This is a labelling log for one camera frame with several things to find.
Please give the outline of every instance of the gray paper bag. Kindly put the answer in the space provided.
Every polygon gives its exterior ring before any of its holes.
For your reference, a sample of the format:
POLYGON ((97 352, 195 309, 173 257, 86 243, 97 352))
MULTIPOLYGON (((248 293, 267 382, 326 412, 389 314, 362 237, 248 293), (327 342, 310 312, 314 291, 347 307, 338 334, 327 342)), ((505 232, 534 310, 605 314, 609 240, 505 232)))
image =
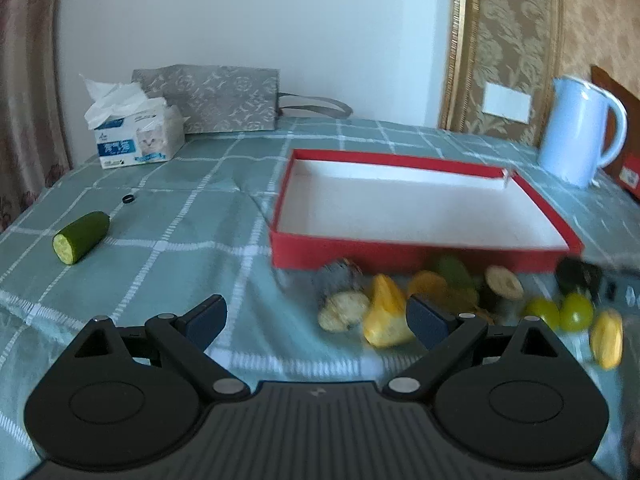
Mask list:
POLYGON ((185 134, 274 130, 278 103, 278 70, 217 65, 173 65, 136 69, 150 98, 177 105, 185 134))

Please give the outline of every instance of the green checkered tablecloth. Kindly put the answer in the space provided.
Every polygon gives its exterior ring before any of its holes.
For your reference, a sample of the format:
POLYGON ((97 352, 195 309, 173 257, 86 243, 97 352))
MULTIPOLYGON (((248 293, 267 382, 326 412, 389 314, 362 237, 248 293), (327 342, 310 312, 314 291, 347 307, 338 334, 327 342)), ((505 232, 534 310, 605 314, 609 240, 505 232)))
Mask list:
MULTIPOLYGON (((207 352, 252 387, 261 379, 382 380, 422 354, 418 343, 376 352, 356 330, 322 332, 312 273, 271 267, 268 222, 294 148, 516 168, 572 225, 586 258, 640 263, 640 208, 606 176, 590 190, 569 188, 537 167, 534 149, 498 139, 377 121, 283 118, 274 132, 189 136, 164 164, 104 171, 91 160, 45 190, 0 237, 0 480, 20 478, 37 464, 22 424, 24 403, 95 314, 138 325, 220 293, 228 322, 207 352), (125 205, 129 193, 136 200, 125 205), (52 236, 93 210, 111 216, 108 237, 79 264, 64 266, 52 236)), ((551 276, 522 279, 529 292, 556 293, 551 276)), ((620 375, 585 367, 612 413, 596 461, 622 478, 620 375)))

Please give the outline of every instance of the tissue box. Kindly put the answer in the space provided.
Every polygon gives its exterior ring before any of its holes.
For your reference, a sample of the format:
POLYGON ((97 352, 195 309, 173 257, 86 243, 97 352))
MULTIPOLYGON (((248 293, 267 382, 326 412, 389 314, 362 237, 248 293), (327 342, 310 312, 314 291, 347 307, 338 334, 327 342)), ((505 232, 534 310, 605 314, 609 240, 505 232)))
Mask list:
POLYGON ((161 106, 101 124, 94 130, 101 166, 170 160, 184 144, 183 123, 176 106, 161 106))

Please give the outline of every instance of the wooden headboard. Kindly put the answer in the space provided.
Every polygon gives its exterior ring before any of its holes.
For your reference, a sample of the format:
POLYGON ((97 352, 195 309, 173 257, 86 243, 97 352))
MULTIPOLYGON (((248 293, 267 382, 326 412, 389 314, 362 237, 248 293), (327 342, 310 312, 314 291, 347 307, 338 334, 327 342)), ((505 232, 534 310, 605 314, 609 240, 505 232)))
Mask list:
MULTIPOLYGON (((591 81, 615 95, 626 108, 628 128, 626 130, 625 145, 616 160, 604 168, 606 173, 613 178, 617 178, 627 153, 634 153, 640 156, 640 100, 598 66, 591 67, 591 81)), ((605 147, 610 145, 615 133, 616 117, 613 112, 609 112, 605 147)))

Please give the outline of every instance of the gold frame trim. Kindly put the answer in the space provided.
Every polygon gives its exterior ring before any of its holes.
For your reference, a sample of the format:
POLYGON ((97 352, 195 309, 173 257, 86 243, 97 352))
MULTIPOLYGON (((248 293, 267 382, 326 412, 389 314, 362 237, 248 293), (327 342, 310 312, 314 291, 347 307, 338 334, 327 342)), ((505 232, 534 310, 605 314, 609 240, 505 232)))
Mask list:
POLYGON ((438 127, 462 131, 476 58, 480 0, 453 0, 449 55, 438 127))
POLYGON ((554 103, 554 86, 553 79, 559 75, 560 61, 562 50, 564 47, 564 0, 551 0, 551 23, 549 25, 549 58, 546 64, 549 69, 546 73, 544 83, 544 95, 542 97, 542 120, 540 121, 540 132, 538 135, 539 144, 542 141, 543 132, 546 128, 546 122, 551 113, 551 107, 554 103))

